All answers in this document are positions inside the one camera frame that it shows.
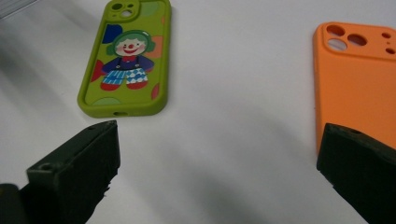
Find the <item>clown face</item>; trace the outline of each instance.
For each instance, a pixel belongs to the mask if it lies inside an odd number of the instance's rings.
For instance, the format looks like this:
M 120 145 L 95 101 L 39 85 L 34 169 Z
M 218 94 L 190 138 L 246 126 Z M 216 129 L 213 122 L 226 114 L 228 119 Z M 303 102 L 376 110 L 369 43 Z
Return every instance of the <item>clown face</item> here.
M 143 53 L 146 49 L 144 41 L 126 39 L 116 46 L 116 53 L 120 56 L 134 56 Z

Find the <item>orange phone case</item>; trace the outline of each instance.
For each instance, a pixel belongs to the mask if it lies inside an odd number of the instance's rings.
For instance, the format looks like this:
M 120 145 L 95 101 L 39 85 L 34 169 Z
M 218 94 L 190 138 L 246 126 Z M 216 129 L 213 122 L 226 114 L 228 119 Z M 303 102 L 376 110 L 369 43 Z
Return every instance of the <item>orange phone case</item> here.
M 317 149 L 326 123 L 396 148 L 396 31 L 327 22 L 314 35 Z

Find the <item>clown illustration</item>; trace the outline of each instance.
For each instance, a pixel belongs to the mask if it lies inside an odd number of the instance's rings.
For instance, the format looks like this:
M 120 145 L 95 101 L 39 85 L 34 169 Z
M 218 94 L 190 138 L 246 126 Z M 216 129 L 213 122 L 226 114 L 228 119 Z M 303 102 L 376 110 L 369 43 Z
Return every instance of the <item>clown illustration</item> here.
M 114 91 L 124 82 L 131 90 L 144 88 L 154 62 L 142 54 L 154 48 L 155 43 L 147 32 L 132 30 L 118 35 L 107 47 L 107 54 L 117 58 L 103 65 L 102 72 L 106 75 L 101 89 Z

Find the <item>silicone case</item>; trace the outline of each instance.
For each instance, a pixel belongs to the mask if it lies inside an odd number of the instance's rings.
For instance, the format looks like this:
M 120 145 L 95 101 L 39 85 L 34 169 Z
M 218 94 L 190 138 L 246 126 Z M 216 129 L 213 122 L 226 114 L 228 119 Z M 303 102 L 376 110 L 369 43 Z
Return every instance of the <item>silicone case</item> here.
M 170 18 L 168 0 L 106 5 L 78 93 L 86 114 L 146 116 L 165 107 Z
M 326 123 L 396 148 L 396 32 L 327 22 L 314 35 L 317 149 Z

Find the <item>white background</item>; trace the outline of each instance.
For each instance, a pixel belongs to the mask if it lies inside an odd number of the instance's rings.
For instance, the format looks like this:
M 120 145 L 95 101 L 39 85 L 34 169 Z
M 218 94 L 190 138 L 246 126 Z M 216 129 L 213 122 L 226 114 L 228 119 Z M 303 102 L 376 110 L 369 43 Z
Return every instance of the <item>white background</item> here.
M 77 94 L 107 0 L 0 21 L 0 182 L 109 119 Z M 119 118 L 121 168 L 89 223 L 365 223 L 316 169 L 312 35 L 396 27 L 396 2 L 173 0 L 169 101 Z

